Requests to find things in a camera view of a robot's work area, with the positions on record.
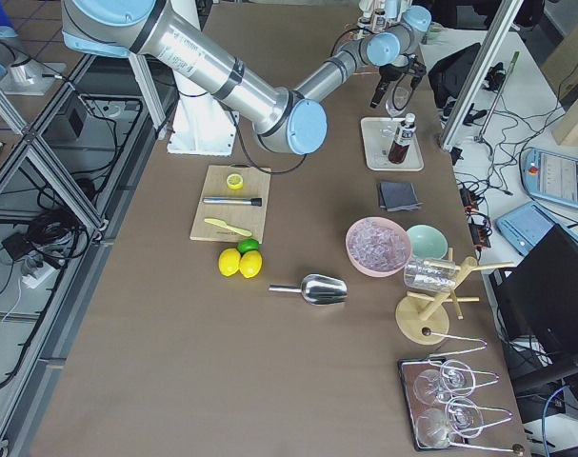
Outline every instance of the bowl of ice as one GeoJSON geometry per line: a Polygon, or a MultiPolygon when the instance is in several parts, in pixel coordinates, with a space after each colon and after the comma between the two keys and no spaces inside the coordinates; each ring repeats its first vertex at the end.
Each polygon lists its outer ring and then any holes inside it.
{"type": "Polygon", "coordinates": [[[366,217],[349,228],[346,251],[360,272],[384,278],[405,266],[411,256],[411,241],[395,222],[384,217],[366,217]]]}

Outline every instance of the green bowl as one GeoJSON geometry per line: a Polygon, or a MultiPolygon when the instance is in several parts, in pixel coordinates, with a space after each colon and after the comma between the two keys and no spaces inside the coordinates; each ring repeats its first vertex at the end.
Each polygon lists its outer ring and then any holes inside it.
{"type": "Polygon", "coordinates": [[[407,235],[415,257],[442,259],[448,253],[448,240],[435,227],[413,226],[407,235]]]}

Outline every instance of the lemon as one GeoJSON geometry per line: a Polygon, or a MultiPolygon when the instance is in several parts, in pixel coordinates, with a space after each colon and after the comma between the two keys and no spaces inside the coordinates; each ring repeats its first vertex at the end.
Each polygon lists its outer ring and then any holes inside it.
{"type": "Polygon", "coordinates": [[[231,190],[238,190],[244,186],[244,179],[242,179],[242,175],[238,173],[232,173],[228,176],[227,179],[228,188],[231,190]]]}
{"type": "Polygon", "coordinates": [[[245,278],[252,278],[259,274],[262,266],[263,257],[258,250],[250,250],[240,259],[240,272],[245,278]]]}
{"type": "Polygon", "coordinates": [[[258,250],[259,242],[254,238],[247,238],[246,240],[242,240],[240,243],[238,243],[237,249],[241,254],[245,254],[250,250],[258,250]]]}
{"type": "Polygon", "coordinates": [[[227,248],[219,255],[219,271],[223,276],[231,276],[240,268],[240,252],[236,248],[227,248]]]}

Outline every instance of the metal scoop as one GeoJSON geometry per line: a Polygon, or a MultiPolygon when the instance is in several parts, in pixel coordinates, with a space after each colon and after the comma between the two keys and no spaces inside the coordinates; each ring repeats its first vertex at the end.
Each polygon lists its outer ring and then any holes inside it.
{"type": "Polygon", "coordinates": [[[323,274],[309,274],[301,282],[301,287],[269,286],[272,292],[301,292],[304,299],[312,305],[333,305],[343,303],[348,295],[346,283],[340,279],[323,274]]]}

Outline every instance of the folded gray cloth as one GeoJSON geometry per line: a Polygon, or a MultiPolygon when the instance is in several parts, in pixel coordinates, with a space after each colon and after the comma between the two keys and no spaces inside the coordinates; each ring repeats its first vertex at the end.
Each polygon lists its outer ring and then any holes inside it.
{"type": "Polygon", "coordinates": [[[415,196],[412,183],[382,181],[377,189],[380,208],[386,211],[414,211],[422,205],[415,196]]]}

